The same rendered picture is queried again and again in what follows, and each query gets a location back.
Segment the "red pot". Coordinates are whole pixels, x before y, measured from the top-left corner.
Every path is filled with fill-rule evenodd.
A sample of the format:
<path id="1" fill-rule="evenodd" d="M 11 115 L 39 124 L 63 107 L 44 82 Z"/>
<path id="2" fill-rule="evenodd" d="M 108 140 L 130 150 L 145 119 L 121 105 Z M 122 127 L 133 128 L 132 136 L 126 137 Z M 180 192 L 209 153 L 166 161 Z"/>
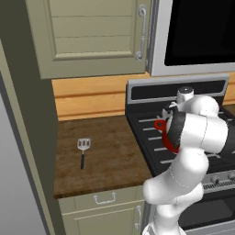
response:
<path id="1" fill-rule="evenodd" d="M 156 119 L 154 121 L 154 127 L 162 132 L 162 144 L 168 150 L 175 154 L 179 152 L 178 146 L 173 146 L 171 141 L 167 137 L 166 121 L 164 119 Z"/>

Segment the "silver microwave oven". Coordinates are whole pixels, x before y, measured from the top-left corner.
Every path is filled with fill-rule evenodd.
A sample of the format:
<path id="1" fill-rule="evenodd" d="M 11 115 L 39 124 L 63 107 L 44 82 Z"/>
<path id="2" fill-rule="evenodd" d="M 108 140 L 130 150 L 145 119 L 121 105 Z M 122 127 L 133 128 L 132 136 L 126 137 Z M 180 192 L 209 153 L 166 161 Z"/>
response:
<path id="1" fill-rule="evenodd" d="M 152 0 L 147 70 L 235 72 L 235 0 Z"/>

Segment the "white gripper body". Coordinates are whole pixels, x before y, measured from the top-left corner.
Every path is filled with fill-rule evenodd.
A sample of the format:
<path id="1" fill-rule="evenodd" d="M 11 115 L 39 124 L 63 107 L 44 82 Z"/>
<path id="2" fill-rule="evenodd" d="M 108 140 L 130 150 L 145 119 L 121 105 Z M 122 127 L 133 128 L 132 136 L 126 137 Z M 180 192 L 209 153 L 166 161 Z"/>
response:
<path id="1" fill-rule="evenodd" d="M 166 105 L 162 109 L 162 118 L 167 119 L 169 118 L 173 113 L 178 111 L 178 106 L 175 102 L 171 102 L 170 104 Z"/>

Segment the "green drawer front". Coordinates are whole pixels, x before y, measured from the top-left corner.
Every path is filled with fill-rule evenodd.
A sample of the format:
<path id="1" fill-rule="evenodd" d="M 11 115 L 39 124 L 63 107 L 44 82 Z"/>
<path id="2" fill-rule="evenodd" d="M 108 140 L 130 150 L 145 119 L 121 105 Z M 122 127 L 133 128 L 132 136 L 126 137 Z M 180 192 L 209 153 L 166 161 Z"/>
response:
<path id="1" fill-rule="evenodd" d="M 99 207 L 116 206 L 118 204 L 125 204 L 142 199 L 142 186 L 138 185 L 83 196 L 61 198 L 59 205 L 61 213 L 64 214 Z"/>

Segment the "grey fridge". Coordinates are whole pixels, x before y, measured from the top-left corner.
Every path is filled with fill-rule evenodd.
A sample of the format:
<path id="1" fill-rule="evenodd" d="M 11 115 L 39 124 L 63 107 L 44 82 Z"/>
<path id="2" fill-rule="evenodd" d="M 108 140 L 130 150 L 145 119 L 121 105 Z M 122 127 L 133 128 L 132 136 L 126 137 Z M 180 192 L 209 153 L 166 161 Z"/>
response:
<path id="1" fill-rule="evenodd" d="M 0 73 L 0 235 L 47 235 L 10 122 Z"/>

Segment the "green wall cupboard door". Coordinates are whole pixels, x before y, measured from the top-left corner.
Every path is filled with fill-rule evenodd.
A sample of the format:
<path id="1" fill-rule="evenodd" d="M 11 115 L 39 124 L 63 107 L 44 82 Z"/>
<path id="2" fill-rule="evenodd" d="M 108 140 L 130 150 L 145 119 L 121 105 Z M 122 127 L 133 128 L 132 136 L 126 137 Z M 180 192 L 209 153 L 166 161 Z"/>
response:
<path id="1" fill-rule="evenodd" d="M 143 59 L 138 62 L 147 6 Z M 144 73 L 151 0 L 26 0 L 43 79 Z"/>

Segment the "black oven door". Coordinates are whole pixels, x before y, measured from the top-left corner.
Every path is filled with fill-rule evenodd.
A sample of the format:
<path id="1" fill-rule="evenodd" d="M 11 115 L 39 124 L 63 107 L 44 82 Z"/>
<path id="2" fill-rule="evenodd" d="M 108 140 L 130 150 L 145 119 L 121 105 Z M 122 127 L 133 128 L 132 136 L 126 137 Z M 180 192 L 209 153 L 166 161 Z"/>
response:
<path id="1" fill-rule="evenodd" d="M 204 194 L 179 218 L 186 235 L 235 235 L 235 189 Z"/>

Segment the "green base cupboard door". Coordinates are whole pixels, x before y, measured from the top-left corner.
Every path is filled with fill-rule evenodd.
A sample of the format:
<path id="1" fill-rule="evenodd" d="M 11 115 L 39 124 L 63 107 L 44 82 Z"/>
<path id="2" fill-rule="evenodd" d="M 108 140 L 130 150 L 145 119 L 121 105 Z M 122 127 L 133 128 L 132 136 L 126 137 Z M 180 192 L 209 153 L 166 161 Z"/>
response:
<path id="1" fill-rule="evenodd" d="M 141 206 L 141 224 L 144 201 L 100 207 L 62 215 L 66 235 L 141 235 L 134 224 L 138 220 L 137 206 Z"/>

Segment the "black stove hob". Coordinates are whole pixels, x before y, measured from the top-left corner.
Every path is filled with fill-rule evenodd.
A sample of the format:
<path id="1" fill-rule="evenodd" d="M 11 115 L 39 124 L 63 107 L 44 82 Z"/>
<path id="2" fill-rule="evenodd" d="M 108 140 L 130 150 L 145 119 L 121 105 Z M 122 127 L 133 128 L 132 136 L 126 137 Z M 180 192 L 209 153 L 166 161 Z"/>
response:
<path id="1" fill-rule="evenodd" d="M 162 118 L 162 109 L 176 99 L 178 89 L 190 86 L 197 95 L 210 95 L 221 104 L 228 82 L 227 73 L 128 81 L 126 117 L 152 175 L 166 171 L 175 158 L 163 146 L 162 133 L 154 127 L 154 121 Z M 235 189 L 235 115 L 222 106 L 218 116 L 229 126 L 229 140 L 223 152 L 207 154 L 209 168 L 202 181 L 207 193 Z M 213 175 L 219 177 L 217 185 L 210 181 Z"/>

